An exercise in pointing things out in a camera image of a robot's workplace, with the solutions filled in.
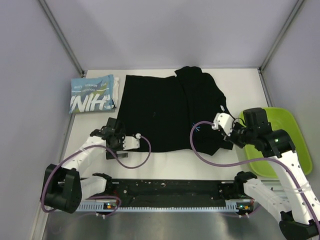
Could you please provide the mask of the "black t shirt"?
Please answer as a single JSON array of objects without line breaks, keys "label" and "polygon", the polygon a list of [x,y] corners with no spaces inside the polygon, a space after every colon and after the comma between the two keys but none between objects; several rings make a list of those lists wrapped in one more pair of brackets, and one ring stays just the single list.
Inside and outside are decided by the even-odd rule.
[{"label": "black t shirt", "polygon": [[201,68],[185,66],[168,77],[127,75],[117,119],[125,133],[141,134],[138,152],[190,149],[190,132],[198,122],[213,122],[226,112],[227,98]]}]

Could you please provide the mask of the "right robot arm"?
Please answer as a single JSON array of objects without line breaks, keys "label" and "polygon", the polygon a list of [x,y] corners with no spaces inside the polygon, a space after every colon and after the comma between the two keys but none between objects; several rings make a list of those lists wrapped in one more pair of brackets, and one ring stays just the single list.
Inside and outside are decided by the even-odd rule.
[{"label": "right robot arm", "polygon": [[302,170],[290,135],[283,129],[273,130],[261,107],[244,110],[243,118],[239,123],[228,113],[217,113],[212,128],[220,130],[225,141],[240,148],[251,145],[261,152],[260,161],[269,162],[287,199],[279,197],[252,172],[237,174],[234,194],[256,200],[278,222],[287,240],[319,237],[320,201]]}]

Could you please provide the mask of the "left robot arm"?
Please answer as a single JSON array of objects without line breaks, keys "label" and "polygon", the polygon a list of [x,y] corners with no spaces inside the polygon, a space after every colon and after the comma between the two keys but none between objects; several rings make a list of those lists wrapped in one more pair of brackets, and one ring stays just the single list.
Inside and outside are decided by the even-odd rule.
[{"label": "left robot arm", "polygon": [[125,125],[116,118],[109,118],[106,125],[93,130],[84,144],[58,165],[50,164],[44,173],[41,208],[45,213],[60,210],[74,213],[81,201],[95,195],[109,198],[114,191],[110,177],[105,173],[93,173],[83,177],[92,163],[103,157],[117,160],[123,154],[126,137]]}]

